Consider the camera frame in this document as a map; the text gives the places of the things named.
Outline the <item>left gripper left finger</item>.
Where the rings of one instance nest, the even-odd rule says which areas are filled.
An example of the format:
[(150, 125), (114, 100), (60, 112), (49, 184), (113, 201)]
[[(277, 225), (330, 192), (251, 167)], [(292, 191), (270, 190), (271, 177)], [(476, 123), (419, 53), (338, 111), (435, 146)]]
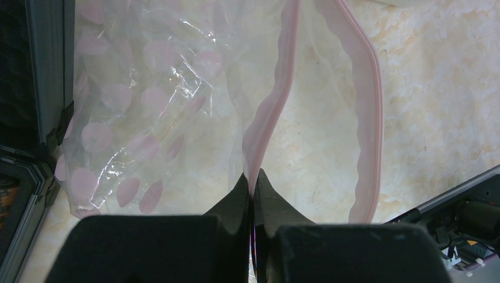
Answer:
[(248, 182), (202, 215), (89, 216), (72, 229), (47, 282), (247, 282)]

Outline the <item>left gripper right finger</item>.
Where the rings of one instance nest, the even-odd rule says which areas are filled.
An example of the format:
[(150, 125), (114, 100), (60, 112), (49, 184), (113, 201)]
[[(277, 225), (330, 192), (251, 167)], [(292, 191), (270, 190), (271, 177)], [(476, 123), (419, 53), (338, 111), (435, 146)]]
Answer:
[(256, 180), (253, 266), (258, 282), (450, 282), (430, 236), (408, 223), (316, 224)]

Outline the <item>clear pink-dotted zip bag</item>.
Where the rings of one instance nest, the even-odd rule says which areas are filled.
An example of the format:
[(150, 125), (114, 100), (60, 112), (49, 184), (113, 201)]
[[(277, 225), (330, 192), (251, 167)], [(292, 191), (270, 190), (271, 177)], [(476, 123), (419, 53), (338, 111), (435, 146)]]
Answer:
[(346, 1), (77, 1), (73, 90), (76, 218), (200, 214), (260, 170), (315, 222), (374, 218), (381, 71)]

